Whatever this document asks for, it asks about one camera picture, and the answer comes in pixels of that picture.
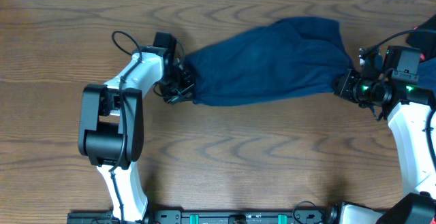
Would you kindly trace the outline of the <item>navy blue shorts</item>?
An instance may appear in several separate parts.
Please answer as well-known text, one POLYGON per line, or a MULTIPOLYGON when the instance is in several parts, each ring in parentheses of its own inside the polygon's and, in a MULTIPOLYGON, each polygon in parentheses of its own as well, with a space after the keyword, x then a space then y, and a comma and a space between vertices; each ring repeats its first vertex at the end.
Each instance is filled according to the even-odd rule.
POLYGON ((253 103, 329 93, 353 67, 337 21, 284 18, 186 56, 196 80, 193 102, 253 103))

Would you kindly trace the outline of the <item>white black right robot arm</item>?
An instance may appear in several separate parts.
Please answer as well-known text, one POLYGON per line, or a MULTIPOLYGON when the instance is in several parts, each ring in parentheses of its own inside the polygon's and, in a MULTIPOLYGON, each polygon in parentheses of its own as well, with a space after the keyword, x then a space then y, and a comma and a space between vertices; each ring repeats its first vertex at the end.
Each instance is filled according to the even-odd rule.
POLYGON ((430 89, 394 78, 368 78, 354 69, 333 82, 334 94, 361 108, 380 106, 392 132, 401 169, 403 197, 385 212, 343 203, 332 223, 435 222, 435 97, 430 89))

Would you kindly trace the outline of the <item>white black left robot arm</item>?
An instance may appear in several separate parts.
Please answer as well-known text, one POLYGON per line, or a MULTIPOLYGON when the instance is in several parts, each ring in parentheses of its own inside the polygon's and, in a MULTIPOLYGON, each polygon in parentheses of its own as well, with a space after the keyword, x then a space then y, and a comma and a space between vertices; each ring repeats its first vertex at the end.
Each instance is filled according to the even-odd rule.
POLYGON ((140 179, 138 160, 144 145, 144 96, 157 87, 168 103, 187 96, 192 86, 185 67, 185 50, 173 44, 141 46, 130 52, 128 64, 103 84, 88 84, 82 92, 78 150, 103 178, 113 223, 151 223, 140 179))

